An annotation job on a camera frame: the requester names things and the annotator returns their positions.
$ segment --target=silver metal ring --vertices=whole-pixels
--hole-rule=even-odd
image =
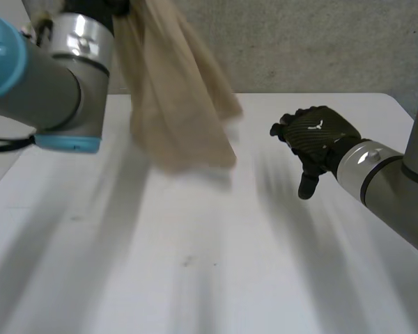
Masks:
[[[350,195],[361,201],[361,186],[367,175],[384,160],[401,153],[375,141],[354,146],[342,158],[337,169],[337,181]]]
[[[54,55],[71,55],[87,58],[111,67],[113,35],[101,23],[85,15],[63,13],[54,19],[54,29],[49,52]]]

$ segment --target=light blue robot joint cap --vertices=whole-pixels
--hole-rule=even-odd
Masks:
[[[0,97],[22,80],[27,63],[24,38],[0,18]]]
[[[58,136],[52,134],[36,134],[36,145],[46,150],[76,153],[97,153],[101,138],[82,136]]]

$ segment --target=gray robot arm segment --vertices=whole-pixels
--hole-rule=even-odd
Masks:
[[[95,13],[92,7],[94,18],[86,16],[87,7],[80,6],[86,2],[66,2],[70,11],[54,19],[48,52],[0,20],[0,52],[14,47],[19,57],[3,65],[6,57],[0,54],[0,76],[13,69],[0,85],[0,116],[35,127],[34,139],[42,148],[99,148],[114,37],[111,13]],[[19,77],[9,84],[19,67]]]
[[[401,153],[367,141],[341,160],[339,184],[418,250],[418,114]]]

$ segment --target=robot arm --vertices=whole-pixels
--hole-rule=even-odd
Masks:
[[[36,145],[97,152],[113,52],[111,11],[66,1],[48,52],[0,19],[0,116],[36,128]]]
[[[285,115],[271,135],[299,156],[304,174],[299,197],[310,198],[319,175],[339,184],[418,250],[418,114],[404,155],[359,132],[323,106]]]
[[[404,156],[367,141],[349,150],[339,184],[418,250],[418,114]]]

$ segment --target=black cable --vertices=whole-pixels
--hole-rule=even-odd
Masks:
[[[34,136],[30,136],[28,138],[20,138],[20,139],[6,139],[0,138],[1,143],[6,143],[4,145],[0,145],[0,153],[3,152],[12,152],[21,150],[23,148],[27,148],[31,145],[34,145],[36,142]]]

